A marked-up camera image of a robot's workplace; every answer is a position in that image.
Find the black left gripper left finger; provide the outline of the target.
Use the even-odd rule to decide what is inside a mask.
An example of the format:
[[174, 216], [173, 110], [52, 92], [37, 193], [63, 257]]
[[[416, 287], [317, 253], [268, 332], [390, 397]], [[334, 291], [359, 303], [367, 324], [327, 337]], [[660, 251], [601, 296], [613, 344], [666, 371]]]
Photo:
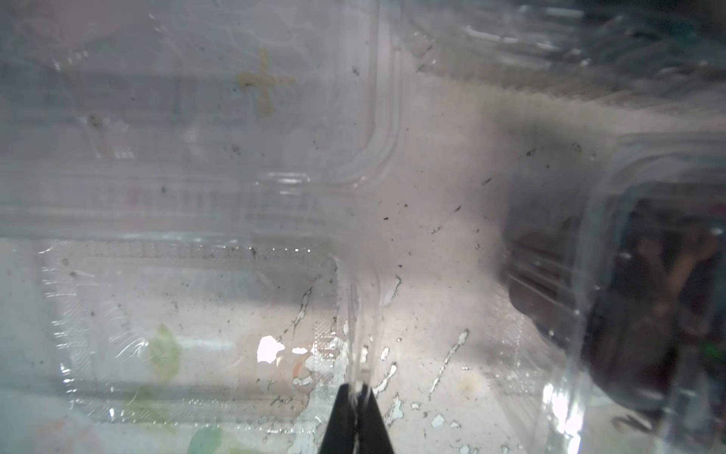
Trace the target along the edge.
[[325, 429], [319, 454], [353, 454], [357, 435], [357, 410], [349, 384], [342, 384]]

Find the clear clamshell container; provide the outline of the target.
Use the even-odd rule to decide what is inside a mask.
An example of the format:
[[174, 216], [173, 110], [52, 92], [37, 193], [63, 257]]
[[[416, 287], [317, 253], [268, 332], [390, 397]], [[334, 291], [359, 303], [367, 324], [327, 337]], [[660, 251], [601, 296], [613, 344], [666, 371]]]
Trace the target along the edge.
[[365, 379], [396, 1], [5, 1], [1, 386], [298, 429]]
[[532, 452], [724, 452], [723, 134], [624, 137], [509, 252], [512, 306], [555, 350]]

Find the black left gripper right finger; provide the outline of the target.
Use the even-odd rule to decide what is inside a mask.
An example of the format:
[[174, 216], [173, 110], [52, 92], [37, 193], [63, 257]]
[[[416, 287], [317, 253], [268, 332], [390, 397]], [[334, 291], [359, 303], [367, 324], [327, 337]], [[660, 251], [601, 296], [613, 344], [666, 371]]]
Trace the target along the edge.
[[393, 454], [393, 446], [374, 393], [364, 385], [355, 404], [355, 452]]

